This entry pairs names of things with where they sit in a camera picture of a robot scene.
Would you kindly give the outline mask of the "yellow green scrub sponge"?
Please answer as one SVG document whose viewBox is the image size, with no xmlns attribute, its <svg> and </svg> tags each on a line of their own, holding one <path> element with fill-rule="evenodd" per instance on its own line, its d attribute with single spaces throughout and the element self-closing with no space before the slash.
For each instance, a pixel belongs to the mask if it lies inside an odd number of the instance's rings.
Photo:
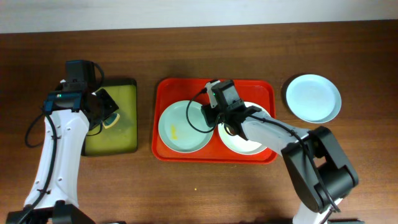
<svg viewBox="0 0 398 224">
<path fill-rule="evenodd" d="M 102 125 L 105 129 L 112 128 L 120 119 L 120 114 L 112 113 L 103 122 Z"/>
</svg>

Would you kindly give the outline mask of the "mint green plate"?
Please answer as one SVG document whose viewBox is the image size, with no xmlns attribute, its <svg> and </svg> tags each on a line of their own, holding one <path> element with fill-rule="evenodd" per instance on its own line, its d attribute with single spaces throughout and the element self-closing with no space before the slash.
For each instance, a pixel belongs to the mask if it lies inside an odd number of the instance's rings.
<svg viewBox="0 0 398 224">
<path fill-rule="evenodd" d="M 178 101 L 168 106 L 161 114 L 158 133 L 162 142 L 179 153 L 192 153 L 205 147 L 213 131 L 201 133 L 193 129 L 186 118 L 189 100 Z"/>
</svg>

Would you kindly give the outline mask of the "light blue plate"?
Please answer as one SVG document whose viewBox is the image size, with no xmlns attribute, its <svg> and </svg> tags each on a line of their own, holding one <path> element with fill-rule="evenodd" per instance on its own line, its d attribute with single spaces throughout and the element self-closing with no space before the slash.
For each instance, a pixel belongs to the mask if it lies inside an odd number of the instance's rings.
<svg viewBox="0 0 398 224">
<path fill-rule="evenodd" d="M 287 86 L 285 100 L 291 112 L 308 123 L 327 123 L 338 116 L 342 99 L 329 79 L 315 74 L 294 78 Z"/>
</svg>

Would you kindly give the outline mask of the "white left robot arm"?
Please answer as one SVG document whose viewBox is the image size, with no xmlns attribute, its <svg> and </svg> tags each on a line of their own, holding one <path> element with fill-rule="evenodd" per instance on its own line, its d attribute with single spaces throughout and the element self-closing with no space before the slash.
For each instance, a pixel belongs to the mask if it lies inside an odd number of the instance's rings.
<svg viewBox="0 0 398 224">
<path fill-rule="evenodd" d="M 54 91 L 44 101 L 45 139 L 32 189 L 7 223 L 92 223 L 77 200 L 80 156 L 88 131 L 118 109 L 105 89 Z"/>
</svg>

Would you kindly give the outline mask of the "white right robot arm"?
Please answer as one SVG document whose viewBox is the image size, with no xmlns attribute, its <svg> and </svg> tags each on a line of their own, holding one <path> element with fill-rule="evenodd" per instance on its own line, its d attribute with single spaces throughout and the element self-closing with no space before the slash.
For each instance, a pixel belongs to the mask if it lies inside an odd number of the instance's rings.
<svg viewBox="0 0 398 224">
<path fill-rule="evenodd" d="M 359 184 L 358 173 L 333 133 L 290 126 L 258 107 L 233 110 L 201 108 L 209 126 L 223 123 L 245 140 L 261 143 L 282 156 L 301 204 L 293 223 L 327 223 L 338 204 Z"/>
</svg>

